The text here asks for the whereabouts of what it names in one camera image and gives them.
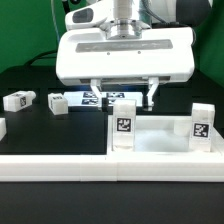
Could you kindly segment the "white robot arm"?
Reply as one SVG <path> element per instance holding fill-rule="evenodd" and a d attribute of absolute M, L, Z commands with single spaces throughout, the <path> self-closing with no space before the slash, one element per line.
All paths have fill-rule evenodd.
<path fill-rule="evenodd" d="M 97 0 L 65 15 L 56 74 L 67 86 L 88 85 L 104 104 L 103 84 L 148 86 L 154 106 L 161 83 L 186 82 L 195 68 L 193 28 L 213 0 Z"/>

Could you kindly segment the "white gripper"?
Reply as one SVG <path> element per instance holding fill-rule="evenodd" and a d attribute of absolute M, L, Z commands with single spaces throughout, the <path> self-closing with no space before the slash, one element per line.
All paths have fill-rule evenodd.
<path fill-rule="evenodd" d="M 87 85 L 102 103 L 101 81 L 148 81 L 147 110 L 164 82 L 186 82 L 194 71 L 189 27 L 147 29 L 139 39 L 108 39 L 99 28 L 66 32 L 59 44 L 56 74 L 67 86 Z"/>

